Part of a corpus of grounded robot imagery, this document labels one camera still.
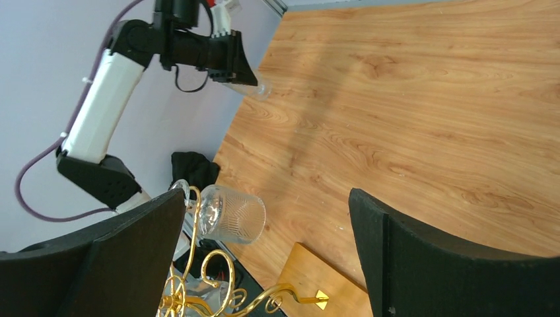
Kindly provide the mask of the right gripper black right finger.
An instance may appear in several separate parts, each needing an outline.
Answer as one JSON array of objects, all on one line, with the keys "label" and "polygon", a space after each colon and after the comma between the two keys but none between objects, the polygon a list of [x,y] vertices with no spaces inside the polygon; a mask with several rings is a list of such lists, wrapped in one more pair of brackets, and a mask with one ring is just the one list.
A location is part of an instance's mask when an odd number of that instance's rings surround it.
[{"label": "right gripper black right finger", "polygon": [[558,316],[559,258],[449,234],[353,188],[349,215],[375,316]]}]

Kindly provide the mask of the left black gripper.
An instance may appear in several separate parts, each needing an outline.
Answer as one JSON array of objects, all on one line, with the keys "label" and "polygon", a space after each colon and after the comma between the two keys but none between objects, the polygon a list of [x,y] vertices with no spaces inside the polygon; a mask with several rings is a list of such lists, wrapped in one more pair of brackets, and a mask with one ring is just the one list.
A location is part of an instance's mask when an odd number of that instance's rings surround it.
[{"label": "left black gripper", "polygon": [[209,39],[209,55],[206,68],[209,77],[218,83],[236,83],[256,87],[258,79],[244,53],[242,33],[233,30],[230,34]]}]

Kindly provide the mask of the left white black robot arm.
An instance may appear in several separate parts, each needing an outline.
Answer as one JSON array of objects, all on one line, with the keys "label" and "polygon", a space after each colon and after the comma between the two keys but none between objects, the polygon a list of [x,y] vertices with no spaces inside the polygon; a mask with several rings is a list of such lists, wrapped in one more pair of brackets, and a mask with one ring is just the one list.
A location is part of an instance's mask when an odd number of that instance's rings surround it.
[{"label": "left white black robot arm", "polygon": [[108,145],[123,111],[157,55],[163,69],[193,66],[209,79],[258,86],[244,53],[242,35],[231,28],[236,1],[156,1],[151,22],[123,20],[111,25],[97,70],[57,154],[57,170],[98,201],[118,212],[150,197]]}]

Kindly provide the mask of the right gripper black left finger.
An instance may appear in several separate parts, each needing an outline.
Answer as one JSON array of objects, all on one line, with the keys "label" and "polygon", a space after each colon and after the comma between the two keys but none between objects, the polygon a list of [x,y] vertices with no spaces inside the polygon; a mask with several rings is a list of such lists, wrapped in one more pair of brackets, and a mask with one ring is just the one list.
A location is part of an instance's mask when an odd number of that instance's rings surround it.
[{"label": "right gripper black left finger", "polygon": [[171,190],[81,230],[1,254],[2,316],[155,316],[185,215]]}]

